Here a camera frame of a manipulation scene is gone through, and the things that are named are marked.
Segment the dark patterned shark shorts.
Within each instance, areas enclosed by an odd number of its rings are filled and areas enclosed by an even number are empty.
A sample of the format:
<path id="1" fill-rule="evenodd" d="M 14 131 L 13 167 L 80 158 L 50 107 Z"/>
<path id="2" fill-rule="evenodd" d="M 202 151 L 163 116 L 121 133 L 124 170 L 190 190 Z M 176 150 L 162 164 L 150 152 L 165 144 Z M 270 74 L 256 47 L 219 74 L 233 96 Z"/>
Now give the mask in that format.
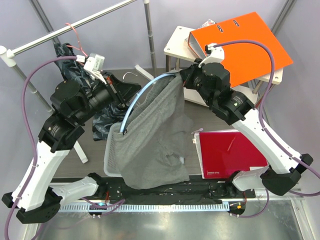
<path id="1" fill-rule="evenodd" d="M 57 57 L 74 56 L 75 53 L 68 43 L 54 43 Z M 77 82 L 87 93 L 95 85 L 94 80 L 83 69 L 80 63 L 74 60 L 61 60 L 55 63 L 64 80 Z M 111 103 L 93 116 L 92 133 L 94 141 L 106 140 L 113 124 L 122 122 L 128 107 L 118 107 Z"/>

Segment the light blue hanger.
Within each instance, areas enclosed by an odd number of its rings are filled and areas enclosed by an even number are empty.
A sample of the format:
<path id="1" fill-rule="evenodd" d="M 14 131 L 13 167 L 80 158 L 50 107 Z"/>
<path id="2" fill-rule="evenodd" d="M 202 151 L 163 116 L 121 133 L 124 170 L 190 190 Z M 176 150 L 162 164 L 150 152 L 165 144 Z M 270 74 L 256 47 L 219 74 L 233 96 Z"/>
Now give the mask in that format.
<path id="1" fill-rule="evenodd" d="M 150 80 L 149 83 L 147 83 L 137 94 L 136 97 L 133 99 L 132 103 L 129 105 L 125 116 L 123 118 L 123 121 L 120 125 L 120 129 L 119 132 L 120 133 L 124 133 L 125 131 L 125 127 L 126 127 L 126 123 L 129 119 L 129 116 L 131 114 L 131 112 L 133 111 L 134 106 L 136 105 L 136 103 L 138 102 L 139 98 L 143 95 L 143 93 L 152 85 L 155 84 L 158 80 L 163 79 L 165 77 L 169 77 L 169 76 L 174 76 L 175 73 L 174 72 L 170 72 L 170 73 L 163 73 L 157 77 L 155 77 L 154 79 Z"/>

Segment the grey shorts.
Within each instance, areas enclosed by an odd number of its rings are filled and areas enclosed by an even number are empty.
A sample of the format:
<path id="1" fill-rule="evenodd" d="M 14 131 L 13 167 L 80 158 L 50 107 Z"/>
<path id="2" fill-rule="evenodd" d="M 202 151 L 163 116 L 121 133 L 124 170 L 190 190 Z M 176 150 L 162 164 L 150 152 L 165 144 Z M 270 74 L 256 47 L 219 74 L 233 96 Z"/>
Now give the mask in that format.
<path id="1" fill-rule="evenodd" d="M 180 161 L 193 126 L 184 107 L 182 78 L 175 73 L 153 85 L 130 114 L 124 133 L 116 130 L 115 157 L 126 185 L 142 190 L 190 179 Z"/>

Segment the pink hanger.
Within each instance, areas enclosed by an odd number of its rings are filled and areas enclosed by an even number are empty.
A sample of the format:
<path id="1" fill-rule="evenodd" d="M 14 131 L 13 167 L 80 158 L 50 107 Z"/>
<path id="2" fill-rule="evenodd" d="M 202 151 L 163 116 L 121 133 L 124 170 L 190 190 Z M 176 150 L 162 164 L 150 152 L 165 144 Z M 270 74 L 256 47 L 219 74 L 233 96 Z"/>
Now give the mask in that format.
<path id="1" fill-rule="evenodd" d="M 70 23 L 65 23 L 65 25 L 69 26 L 73 30 L 73 32 L 75 33 L 76 39 L 77 39 L 77 44 L 78 44 L 78 47 L 73 46 L 73 45 L 68 45 L 68 46 L 73 48 L 73 49 L 76 49 L 76 50 L 80 51 L 81 53 L 83 53 L 83 55 L 85 57 L 88 57 L 88 54 L 84 51 L 84 49 L 82 47 L 81 40 L 80 40 L 80 37 L 79 37 L 79 34 L 78 34 L 77 30 L 73 26 L 71 26 Z"/>

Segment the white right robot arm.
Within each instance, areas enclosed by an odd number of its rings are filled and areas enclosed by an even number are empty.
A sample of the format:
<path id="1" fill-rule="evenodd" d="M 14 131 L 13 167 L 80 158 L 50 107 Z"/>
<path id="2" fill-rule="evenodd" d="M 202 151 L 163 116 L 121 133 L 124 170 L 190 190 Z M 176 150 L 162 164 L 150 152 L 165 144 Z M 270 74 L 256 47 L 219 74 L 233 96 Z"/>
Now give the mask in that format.
<path id="1" fill-rule="evenodd" d="M 259 118 L 253 102 L 231 88 L 230 72 L 222 64 L 194 62 L 179 74 L 186 89 L 196 90 L 209 109 L 243 134 L 268 162 L 260 169 L 233 173 L 225 186 L 226 193 L 236 198 L 243 191 L 256 188 L 264 188 L 277 196 L 291 192 L 313 158 L 308 153 L 293 151 Z"/>

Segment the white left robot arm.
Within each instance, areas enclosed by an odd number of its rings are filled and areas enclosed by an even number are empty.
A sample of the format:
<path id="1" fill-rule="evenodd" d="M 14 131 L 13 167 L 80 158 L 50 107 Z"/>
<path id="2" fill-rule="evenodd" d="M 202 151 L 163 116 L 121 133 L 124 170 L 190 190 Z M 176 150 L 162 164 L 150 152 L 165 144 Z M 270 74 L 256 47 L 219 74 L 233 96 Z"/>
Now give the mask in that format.
<path id="1" fill-rule="evenodd" d="M 18 200 L 16 217 L 22 224 L 46 223 L 62 206 L 84 197 L 100 200 L 106 195 L 107 184 L 96 173 L 64 187 L 50 187 L 59 165 L 85 132 L 85 123 L 109 104 L 125 107 L 142 88 L 107 71 L 102 77 L 104 80 L 95 80 L 89 91 L 76 81 L 63 81 L 51 95 L 54 112 L 39 132 L 37 161 L 31 162 L 16 190 L 2 197 L 9 208 Z"/>

